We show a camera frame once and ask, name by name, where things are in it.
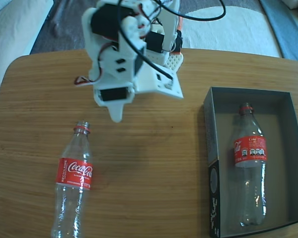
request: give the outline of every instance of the wood grain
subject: wood grain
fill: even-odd
[[[48,238],[59,156],[76,121],[91,124],[97,178],[84,216],[87,238],[199,238],[209,233],[203,100],[210,86],[292,93],[298,117],[298,62],[183,50],[184,100],[137,95],[122,123],[96,105],[83,50],[17,59],[0,90],[0,238]],[[298,224],[259,234],[297,237]]]

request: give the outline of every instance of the black box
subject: black box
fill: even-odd
[[[267,213],[258,226],[238,226],[232,137],[239,105],[251,103],[267,139]],[[212,87],[204,101],[210,181],[210,236],[238,237],[298,222],[298,123],[290,93]]]

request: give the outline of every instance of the coca-cola bottle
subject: coca-cola bottle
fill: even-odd
[[[240,127],[234,142],[238,176],[237,217],[242,227],[259,225],[266,215],[266,139],[250,103],[240,105]]]
[[[52,238],[83,237],[81,220],[93,171],[88,134],[89,123],[78,122],[72,140],[60,158]]]

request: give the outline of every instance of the coca-cola label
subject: coca-cola label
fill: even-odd
[[[267,160],[266,139],[263,136],[245,136],[234,142],[235,163],[247,160]]]
[[[82,160],[61,158],[56,183],[90,190],[93,165]]]

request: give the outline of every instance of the black cable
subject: black cable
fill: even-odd
[[[121,33],[122,37],[125,39],[125,41],[127,42],[127,44],[133,49],[133,51],[144,61],[146,62],[150,67],[152,67],[153,69],[155,69],[156,71],[158,71],[159,73],[163,74],[164,76],[166,76],[167,78],[173,80],[173,77],[166,73],[165,71],[163,71],[161,68],[159,68],[158,66],[156,66],[155,64],[153,64],[147,57],[145,57],[135,46],[134,44],[128,39],[128,37],[126,36],[125,31],[123,30],[123,28],[121,27],[121,3],[123,0],[119,0],[117,3],[117,19],[118,19],[118,27],[119,27],[119,32]]]
[[[222,5],[223,13],[220,16],[211,17],[211,18],[197,18],[197,17],[183,15],[183,14],[181,14],[179,12],[176,12],[176,11],[168,8],[160,0],[153,0],[153,1],[155,1],[157,4],[159,4],[166,11],[168,11],[168,12],[174,14],[174,15],[181,16],[183,18],[186,18],[186,19],[189,19],[189,20],[193,20],[193,21],[215,21],[215,20],[219,20],[219,19],[223,18],[226,15],[226,7],[225,7],[224,2],[222,0],[219,0],[219,1],[220,1],[221,5]]]

